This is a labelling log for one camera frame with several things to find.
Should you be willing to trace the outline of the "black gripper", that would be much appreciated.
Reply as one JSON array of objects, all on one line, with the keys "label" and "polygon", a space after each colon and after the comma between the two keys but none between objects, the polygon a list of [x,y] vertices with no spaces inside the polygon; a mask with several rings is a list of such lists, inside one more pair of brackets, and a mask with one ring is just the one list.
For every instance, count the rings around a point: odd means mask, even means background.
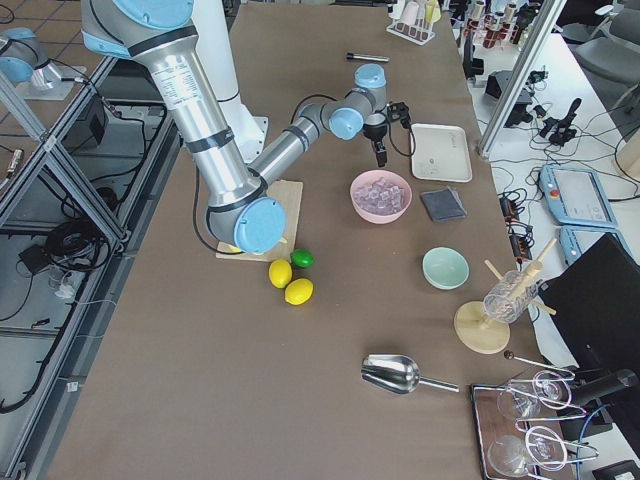
[{"label": "black gripper", "polygon": [[387,134],[387,117],[382,112],[369,115],[363,124],[363,135],[373,142],[373,150],[378,167],[385,167],[387,164],[387,149],[384,138]]}]

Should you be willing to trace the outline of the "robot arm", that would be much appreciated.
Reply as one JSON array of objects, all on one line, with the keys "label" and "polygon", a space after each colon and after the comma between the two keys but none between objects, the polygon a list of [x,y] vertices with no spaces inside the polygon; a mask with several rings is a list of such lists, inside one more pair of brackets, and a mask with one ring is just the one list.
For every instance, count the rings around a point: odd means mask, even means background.
[{"label": "robot arm", "polygon": [[205,223],[218,240],[261,254],[284,235],[286,212],[267,189],[325,132],[354,138],[387,105],[382,66],[364,64],[337,101],[311,104],[251,162],[236,144],[200,54],[224,79],[235,77],[219,1],[84,1],[85,46],[143,65],[151,75],[209,192]]},{"label": "robot arm", "polygon": [[1,72],[12,83],[28,84],[38,94],[54,92],[75,78],[54,64],[36,34],[26,27],[1,33]]}]

